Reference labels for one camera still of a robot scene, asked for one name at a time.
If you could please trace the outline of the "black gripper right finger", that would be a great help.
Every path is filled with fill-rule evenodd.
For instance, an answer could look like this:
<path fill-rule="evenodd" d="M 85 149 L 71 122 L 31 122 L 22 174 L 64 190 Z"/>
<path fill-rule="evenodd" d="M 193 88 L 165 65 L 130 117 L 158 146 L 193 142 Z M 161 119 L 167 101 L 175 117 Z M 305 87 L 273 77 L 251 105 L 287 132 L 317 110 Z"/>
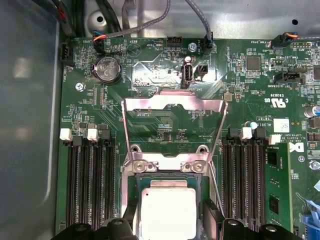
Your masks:
<path fill-rule="evenodd" d="M 203 202 L 202 225 L 209 240 L 298 240 L 299 237 L 285 228 L 265 224 L 253 231 L 239 220 L 224 218 L 211 199 Z"/>

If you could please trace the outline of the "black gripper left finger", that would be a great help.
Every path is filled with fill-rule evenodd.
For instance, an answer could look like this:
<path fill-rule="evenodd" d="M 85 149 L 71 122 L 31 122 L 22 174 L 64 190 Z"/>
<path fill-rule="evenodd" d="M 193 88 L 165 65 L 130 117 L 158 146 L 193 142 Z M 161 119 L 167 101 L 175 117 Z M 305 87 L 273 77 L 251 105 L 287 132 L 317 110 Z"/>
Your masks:
<path fill-rule="evenodd" d="M 122 218 L 112 218 L 106 226 L 97 230 L 86 223 L 75 223 L 54 236 L 55 240 L 136 240 L 133 221 L 137 210 L 137 200 L 131 199 Z"/>

